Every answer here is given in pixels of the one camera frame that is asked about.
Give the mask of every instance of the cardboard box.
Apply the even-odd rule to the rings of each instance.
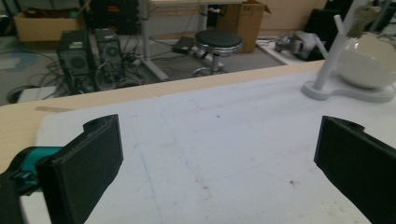
[[[243,47],[238,51],[239,53],[253,52],[264,11],[271,13],[267,5],[256,0],[223,5],[220,7],[216,28],[235,32],[242,37]]]
[[[25,13],[18,13],[14,21],[20,41],[59,41],[63,31],[86,29],[82,16],[69,18],[71,11],[78,9],[45,10],[50,18],[28,18]]]

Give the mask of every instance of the table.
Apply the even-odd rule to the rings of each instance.
[[[0,172],[3,173],[7,169],[9,163],[19,151],[35,145],[36,131],[42,119],[47,115],[268,77],[317,71],[322,64],[323,61],[285,65],[230,73],[226,76],[191,78],[114,91],[99,91],[44,101],[0,106],[0,142],[2,144]]]
[[[206,28],[206,14],[207,5],[209,4],[237,4],[242,3],[242,0],[150,0],[155,6],[183,6],[183,5],[203,5],[202,12],[199,14],[199,24],[197,26],[198,31]],[[169,77],[155,65],[150,59],[149,52],[149,6],[147,0],[139,0],[139,11],[140,11],[140,24],[142,27],[142,38],[143,38],[143,58],[142,63],[156,76],[160,81],[169,81]]]
[[[145,93],[137,96],[131,94],[137,91],[119,90],[67,97],[63,101],[5,106],[9,110],[4,113],[0,108],[0,118],[4,119],[2,124],[10,120],[6,123],[12,128],[18,123],[12,123],[10,117],[16,110],[21,111],[23,105],[34,110],[34,113],[25,110],[29,114],[26,118],[43,120],[40,113],[45,110],[44,113],[52,113],[41,124],[38,139],[32,139],[46,146],[65,144],[78,133],[76,128],[83,120],[120,113],[125,160],[119,177],[110,185],[88,223],[127,220],[134,223],[350,223],[353,220],[367,223],[313,163],[319,119],[323,114],[357,119],[363,126],[368,124],[373,128],[375,137],[379,136],[380,140],[384,137],[395,145],[389,133],[395,124],[390,115],[395,104],[378,105],[342,97],[318,102],[305,97],[299,89],[308,77],[315,77],[320,66],[321,62],[302,63],[160,83],[142,87],[140,92]],[[212,93],[220,93],[216,94],[219,98],[211,97]],[[128,100],[133,101],[110,105]],[[84,107],[89,110],[54,113]],[[152,119],[160,125],[149,125]],[[30,124],[27,133],[31,137],[39,124]],[[162,130],[163,135],[154,136],[160,139],[160,145],[151,139],[153,129]],[[219,140],[205,135],[206,132],[225,135],[218,135]],[[231,139],[236,133],[245,140]],[[209,139],[191,141],[196,134]],[[14,146],[18,141],[20,138],[14,137]],[[1,159],[6,161],[7,156],[2,154]],[[32,213],[31,209],[42,203],[31,197],[22,200],[28,204],[28,215],[41,220],[45,210]],[[114,213],[107,212],[110,207]]]

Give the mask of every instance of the stool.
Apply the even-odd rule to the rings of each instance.
[[[221,53],[231,53],[241,49],[242,38],[232,32],[222,30],[204,30],[195,35],[195,45],[205,53],[201,59],[204,59],[208,53],[213,55],[210,67],[198,68],[194,71],[195,77],[205,76],[203,71],[209,71],[210,75],[223,73],[222,67],[219,67],[219,57]]]

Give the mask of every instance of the white table surface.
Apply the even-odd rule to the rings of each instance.
[[[348,119],[396,147],[395,102],[300,92],[315,73],[273,77],[47,116],[38,146],[119,114],[124,162],[87,223],[369,223],[314,163],[321,117]],[[23,197],[49,223],[42,195]]]

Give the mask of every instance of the computer tower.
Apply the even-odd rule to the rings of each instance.
[[[95,63],[87,31],[64,31],[57,54],[71,94],[96,91]]]
[[[83,5],[88,0],[79,0]],[[85,13],[91,30],[111,29],[117,35],[135,35],[138,22],[137,0],[91,1]]]
[[[125,76],[120,41],[116,33],[109,29],[96,29],[94,33],[103,73],[119,82]]]

